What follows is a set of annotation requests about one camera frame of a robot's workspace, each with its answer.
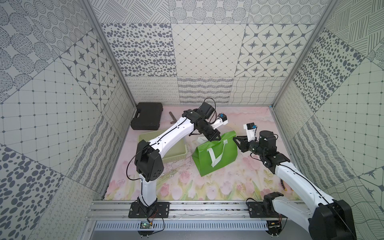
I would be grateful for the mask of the green insulated delivery bag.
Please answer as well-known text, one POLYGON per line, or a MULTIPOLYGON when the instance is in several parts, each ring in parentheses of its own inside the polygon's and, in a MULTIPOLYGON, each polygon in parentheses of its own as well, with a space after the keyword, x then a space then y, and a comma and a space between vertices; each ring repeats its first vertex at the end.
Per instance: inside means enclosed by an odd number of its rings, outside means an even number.
POLYGON ((238 147, 233 138, 235 131, 222 135, 220 141, 205 142, 196 147, 192 154, 193 161, 200 173, 206 176, 233 163, 238 156, 238 147))

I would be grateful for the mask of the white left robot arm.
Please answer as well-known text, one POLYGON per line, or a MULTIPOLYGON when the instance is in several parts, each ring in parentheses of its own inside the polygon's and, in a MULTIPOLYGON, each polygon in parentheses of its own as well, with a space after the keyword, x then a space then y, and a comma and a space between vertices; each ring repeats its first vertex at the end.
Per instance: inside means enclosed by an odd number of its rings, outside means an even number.
POLYGON ((165 154, 182 138, 195 130, 204 135, 209 142, 221 139, 218 127, 226 125, 228 118, 225 114, 218 114, 215 122, 210 124, 208 118, 214 111, 212 107, 186 110, 182 117, 164 133, 148 142, 142 140, 138 143, 135 165, 142 183, 138 203, 148 215, 151 211, 155 211, 158 200, 156 183, 164 171, 162 158, 165 154))

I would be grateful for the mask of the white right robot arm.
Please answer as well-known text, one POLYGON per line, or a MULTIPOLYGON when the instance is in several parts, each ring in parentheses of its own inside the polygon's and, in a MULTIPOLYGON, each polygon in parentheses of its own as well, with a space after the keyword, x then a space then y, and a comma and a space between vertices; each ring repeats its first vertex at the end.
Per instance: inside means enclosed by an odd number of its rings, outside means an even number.
POLYGON ((278 152, 276 136, 262 131, 259 140, 246 136, 234 137, 241 152, 259 156, 262 164, 301 198, 305 207, 288 200, 284 194, 273 192, 264 196, 265 214, 281 214, 306 230, 313 240, 357 239, 352 208, 344 200, 335 200, 313 184, 278 152))

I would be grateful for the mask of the grey L-shaped hex key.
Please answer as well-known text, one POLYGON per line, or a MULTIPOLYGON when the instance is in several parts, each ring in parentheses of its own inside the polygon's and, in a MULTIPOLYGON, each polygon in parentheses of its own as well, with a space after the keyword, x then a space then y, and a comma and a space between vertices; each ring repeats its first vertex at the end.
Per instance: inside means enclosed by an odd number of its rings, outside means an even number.
POLYGON ((175 124, 178 120, 176 119, 176 117, 174 116, 174 114, 172 113, 172 112, 169 112, 169 114, 170 114, 170 116, 171 116, 171 118, 172 118, 172 120, 171 120, 171 124, 175 124))

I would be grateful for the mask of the light green plastic basket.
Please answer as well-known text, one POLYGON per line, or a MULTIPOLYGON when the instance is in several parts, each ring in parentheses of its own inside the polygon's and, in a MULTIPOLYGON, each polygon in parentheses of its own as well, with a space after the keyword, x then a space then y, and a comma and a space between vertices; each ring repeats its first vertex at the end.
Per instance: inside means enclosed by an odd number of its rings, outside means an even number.
MULTIPOLYGON (((146 142, 149 142, 152 139, 157 138, 162 133, 164 133, 166 130, 158 130, 158 131, 151 131, 147 133, 143 133, 139 135, 139 142, 142 140, 145 140, 146 142)), ((165 154, 164 157, 162 157, 162 161, 164 164, 181 161, 186 159, 187 157, 188 148, 185 142, 185 139, 182 138, 180 141, 178 141, 170 150, 165 154)))

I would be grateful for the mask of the black plastic tool case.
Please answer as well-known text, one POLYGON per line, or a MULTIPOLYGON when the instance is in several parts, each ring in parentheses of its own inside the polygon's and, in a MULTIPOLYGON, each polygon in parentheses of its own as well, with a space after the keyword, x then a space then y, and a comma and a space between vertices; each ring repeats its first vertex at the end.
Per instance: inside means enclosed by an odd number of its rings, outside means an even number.
POLYGON ((136 114, 131 121, 132 129, 158 130, 162 112, 162 103, 138 103, 136 114))

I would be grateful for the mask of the yellow handled pliers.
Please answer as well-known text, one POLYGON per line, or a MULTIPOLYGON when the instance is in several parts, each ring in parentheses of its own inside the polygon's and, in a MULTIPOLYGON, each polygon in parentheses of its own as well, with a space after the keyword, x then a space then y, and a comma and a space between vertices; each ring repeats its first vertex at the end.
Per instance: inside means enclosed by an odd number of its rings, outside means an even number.
POLYGON ((283 191, 287 191, 287 188, 285 187, 284 181, 280 180, 280 183, 281 183, 281 187, 282 187, 283 191))

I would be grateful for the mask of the aluminium mounting rail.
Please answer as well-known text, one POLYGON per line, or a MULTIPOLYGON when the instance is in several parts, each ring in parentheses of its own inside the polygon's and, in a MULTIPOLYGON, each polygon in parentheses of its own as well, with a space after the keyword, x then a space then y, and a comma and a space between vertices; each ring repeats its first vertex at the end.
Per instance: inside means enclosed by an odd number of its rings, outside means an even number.
POLYGON ((94 201, 86 214, 89 231, 134 231, 149 235, 157 231, 268 231, 291 217, 265 215, 262 202, 170 201, 155 218, 145 217, 134 201, 94 201))

